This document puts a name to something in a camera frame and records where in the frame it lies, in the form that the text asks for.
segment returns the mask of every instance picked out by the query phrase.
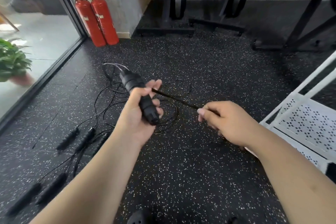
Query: hand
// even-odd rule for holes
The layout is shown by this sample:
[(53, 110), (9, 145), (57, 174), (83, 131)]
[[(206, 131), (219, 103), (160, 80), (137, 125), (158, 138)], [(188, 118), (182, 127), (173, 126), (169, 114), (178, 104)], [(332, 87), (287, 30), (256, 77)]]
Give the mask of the hand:
[[(152, 89), (158, 90), (162, 84), (161, 80), (151, 80), (146, 84), (146, 88), (134, 88), (131, 91), (128, 101), (122, 110), (117, 121), (113, 136), (122, 137), (126, 140), (132, 140), (135, 144), (142, 147), (154, 132), (155, 126), (150, 125), (146, 120), (142, 119), (142, 112), (139, 107), (140, 98), (150, 95), (151, 98), (155, 95)], [(160, 108), (160, 101), (153, 99), (153, 104), (160, 116), (163, 115), (163, 110)]]
[(243, 108), (231, 101), (210, 102), (197, 112), (199, 122), (206, 120), (219, 136), (239, 146), (248, 147), (265, 130)]

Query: fingernail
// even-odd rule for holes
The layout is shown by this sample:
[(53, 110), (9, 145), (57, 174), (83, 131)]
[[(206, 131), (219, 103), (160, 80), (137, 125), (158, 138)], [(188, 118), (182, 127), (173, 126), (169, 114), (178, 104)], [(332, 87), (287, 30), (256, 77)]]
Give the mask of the fingernail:
[(204, 115), (204, 109), (203, 108), (200, 108), (200, 109), (197, 109), (197, 112), (199, 115)]

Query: left hand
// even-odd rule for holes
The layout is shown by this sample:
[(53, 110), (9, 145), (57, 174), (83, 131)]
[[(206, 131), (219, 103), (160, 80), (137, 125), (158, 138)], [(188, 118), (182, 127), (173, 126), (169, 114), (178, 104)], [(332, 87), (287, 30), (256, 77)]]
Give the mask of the left hand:
[[(113, 137), (117, 136), (124, 140), (132, 140), (140, 147), (148, 141), (154, 132), (155, 126), (150, 125), (146, 120), (142, 119), (139, 102), (142, 96), (148, 94), (153, 98), (155, 93), (152, 92), (152, 89), (158, 90), (161, 84), (161, 80), (151, 80), (146, 84), (146, 88), (134, 88), (132, 90), (112, 133)], [(156, 106), (156, 110), (161, 118), (163, 110), (160, 108), (160, 101), (153, 99), (153, 104)]]

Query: white metal rack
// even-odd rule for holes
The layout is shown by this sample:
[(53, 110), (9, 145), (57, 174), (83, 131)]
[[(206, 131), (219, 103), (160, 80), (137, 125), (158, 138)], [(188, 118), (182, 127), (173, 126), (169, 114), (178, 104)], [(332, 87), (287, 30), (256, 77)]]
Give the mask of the white metal rack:
[[(336, 111), (311, 98), (336, 78), (336, 68), (305, 95), (299, 92), (335, 59), (336, 52), (260, 122), (300, 151), (321, 171), (328, 162), (336, 162)], [(275, 114), (275, 119), (270, 124), (266, 123)]]

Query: potted plant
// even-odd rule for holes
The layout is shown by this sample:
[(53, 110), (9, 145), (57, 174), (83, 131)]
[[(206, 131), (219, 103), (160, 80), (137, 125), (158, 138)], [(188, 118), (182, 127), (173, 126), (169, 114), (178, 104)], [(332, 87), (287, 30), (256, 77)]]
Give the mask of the potted plant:
[(26, 46), (17, 46), (12, 44), (12, 40), (0, 38), (0, 82), (11, 81), (17, 85), (30, 86), (34, 79), (27, 69), (30, 69), (32, 61), (26, 58), (22, 48)]

